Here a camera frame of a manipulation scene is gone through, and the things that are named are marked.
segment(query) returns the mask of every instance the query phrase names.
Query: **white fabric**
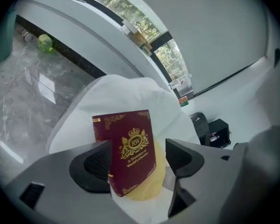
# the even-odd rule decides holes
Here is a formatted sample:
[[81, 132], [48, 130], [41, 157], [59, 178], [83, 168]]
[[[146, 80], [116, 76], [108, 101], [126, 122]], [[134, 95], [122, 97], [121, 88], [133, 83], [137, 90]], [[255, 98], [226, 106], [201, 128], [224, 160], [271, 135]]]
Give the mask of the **white fabric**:
[[165, 139], [199, 144], [191, 119], [182, 112], [176, 96], [150, 78], [102, 77], [81, 99], [50, 143], [56, 153], [95, 142], [92, 116], [149, 110], [154, 138], [165, 152]]
[[[108, 75], [95, 82], [80, 93], [57, 124], [49, 138], [50, 154], [95, 142], [94, 115], [146, 109], [150, 113], [153, 137], [164, 153], [167, 138], [200, 143], [191, 119], [182, 112], [176, 96], [161, 89], [152, 79], [129, 80]], [[166, 172], [165, 182], [173, 179], [172, 170]], [[112, 198], [137, 223], [157, 224], [168, 219], [173, 196], [172, 190], [164, 186], [151, 200], [133, 201], [126, 196], [118, 197], [111, 190]]]

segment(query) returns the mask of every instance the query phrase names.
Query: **gold crest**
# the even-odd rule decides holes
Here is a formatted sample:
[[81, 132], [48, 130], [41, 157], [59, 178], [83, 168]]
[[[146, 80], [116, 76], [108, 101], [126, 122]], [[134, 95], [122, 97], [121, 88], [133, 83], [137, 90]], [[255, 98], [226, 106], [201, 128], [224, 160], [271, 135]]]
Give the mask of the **gold crest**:
[[140, 129], [133, 128], [129, 131], [129, 139], [122, 137], [122, 144], [123, 146], [119, 147], [121, 159], [126, 159], [149, 144], [148, 135], [145, 134], [144, 129], [140, 134]]

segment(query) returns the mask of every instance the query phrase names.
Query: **gray marble floor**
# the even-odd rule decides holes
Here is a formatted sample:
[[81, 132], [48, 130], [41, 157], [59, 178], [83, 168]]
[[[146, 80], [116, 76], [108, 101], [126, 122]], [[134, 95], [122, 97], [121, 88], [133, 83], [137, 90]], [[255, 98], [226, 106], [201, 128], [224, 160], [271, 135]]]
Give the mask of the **gray marble floor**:
[[93, 80], [59, 53], [41, 53], [36, 38], [26, 43], [14, 34], [13, 52], [0, 63], [1, 185], [46, 155], [52, 129]]

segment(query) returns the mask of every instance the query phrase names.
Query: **green foliage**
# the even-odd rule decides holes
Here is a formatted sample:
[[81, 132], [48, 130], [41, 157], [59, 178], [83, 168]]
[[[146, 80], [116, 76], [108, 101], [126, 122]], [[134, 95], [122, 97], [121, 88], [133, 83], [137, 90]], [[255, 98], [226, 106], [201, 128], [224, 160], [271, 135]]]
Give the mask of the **green foliage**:
[[[96, 0], [115, 12], [118, 16], [128, 20], [145, 37], [151, 41], [160, 35], [158, 28], [136, 6], [128, 0]], [[187, 68], [176, 43], [171, 40], [155, 51], [172, 80], [186, 75]]]

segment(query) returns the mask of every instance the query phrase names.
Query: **window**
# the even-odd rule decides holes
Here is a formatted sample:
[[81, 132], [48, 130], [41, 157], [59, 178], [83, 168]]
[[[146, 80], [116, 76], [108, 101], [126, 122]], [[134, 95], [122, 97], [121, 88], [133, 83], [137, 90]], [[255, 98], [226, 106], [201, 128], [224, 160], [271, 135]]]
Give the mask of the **window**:
[[151, 58], [160, 68], [177, 97], [193, 93], [187, 67], [175, 41], [147, 4], [142, 0], [89, 0], [88, 3], [119, 24], [124, 19], [128, 20], [142, 33], [151, 43]]
[[155, 51], [156, 56], [165, 67], [173, 87], [176, 87], [182, 97], [193, 91], [185, 61], [173, 39]]
[[155, 54], [169, 73], [172, 81], [183, 75], [188, 75], [185, 61], [173, 39], [158, 48]]
[[142, 0], [95, 1], [106, 6], [122, 19], [128, 20], [149, 42], [166, 31], [161, 20]]

